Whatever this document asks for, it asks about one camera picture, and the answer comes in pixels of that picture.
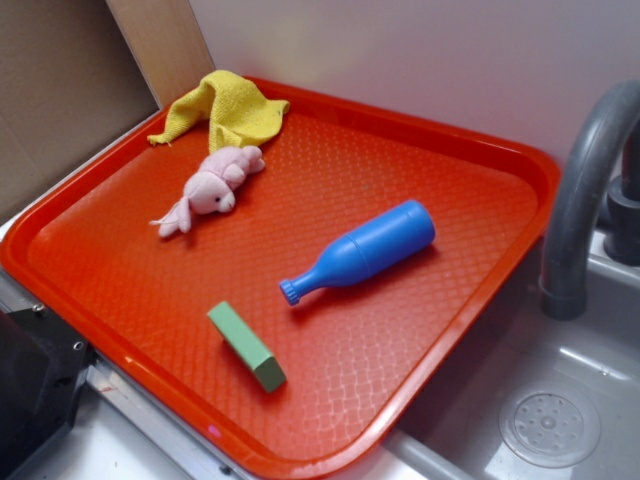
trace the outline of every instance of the faucet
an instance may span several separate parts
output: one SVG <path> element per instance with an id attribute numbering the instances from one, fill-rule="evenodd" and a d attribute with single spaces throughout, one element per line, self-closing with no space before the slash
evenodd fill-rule
<path id="1" fill-rule="evenodd" d="M 610 181 L 621 154 L 622 174 Z M 612 231 L 604 250 L 613 260 L 640 265 L 637 80 L 615 85 L 600 98 L 569 153 L 542 255 L 541 308 L 548 317 L 569 320 L 586 310 L 589 248 L 605 191 Z"/>

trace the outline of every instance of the drain cover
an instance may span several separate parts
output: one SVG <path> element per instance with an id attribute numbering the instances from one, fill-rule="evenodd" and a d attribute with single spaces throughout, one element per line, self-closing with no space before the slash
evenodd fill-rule
<path id="1" fill-rule="evenodd" d="M 533 465 L 569 467 L 595 449 L 600 419 L 583 394 L 539 382 L 509 395 L 500 410 L 500 433 L 516 455 Z"/>

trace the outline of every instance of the blue bottle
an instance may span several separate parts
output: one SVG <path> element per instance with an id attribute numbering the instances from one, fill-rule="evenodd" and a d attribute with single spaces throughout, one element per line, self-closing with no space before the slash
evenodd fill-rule
<path id="1" fill-rule="evenodd" d="M 318 288 L 353 285 L 427 247 L 435 235 L 427 210 L 409 200 L 338 238 L 311 270 L 280 282 L 280 290 L 296 305 Z"/>

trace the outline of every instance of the sink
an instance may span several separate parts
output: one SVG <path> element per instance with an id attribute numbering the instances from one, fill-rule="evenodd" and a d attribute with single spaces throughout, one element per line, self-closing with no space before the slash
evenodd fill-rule
<path id="1" fill-rule="evenodd" d="M 428 478 L 638 478 L 640 271 L 591 255 L 587 312 L 558 321 L 540 312 L 541 255 L 539 244 L 400 420 L 441 460 Z"/>

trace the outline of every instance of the plastic tray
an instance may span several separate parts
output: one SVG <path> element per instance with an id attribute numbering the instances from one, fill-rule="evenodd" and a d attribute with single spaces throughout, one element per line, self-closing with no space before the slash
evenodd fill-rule
<path id="1" fill-rule="evenodd" d="M 5 269 L 111 361 L 254 474 L 308 478 L 371 449 L 546 225 L 558 170 L 534 149 L 256 80 L 291 102 L 267 168 L 229 214 L 166 241 L 149 221 L 207 154 L 207 125 L 171 146 L 164 116 L 40 201 L 7 234 Z M 408 199 L 427 250 L 290 307 L 278 284 Z M 207 312 L 226 300 L 288 382 L 265 393 Z"/>

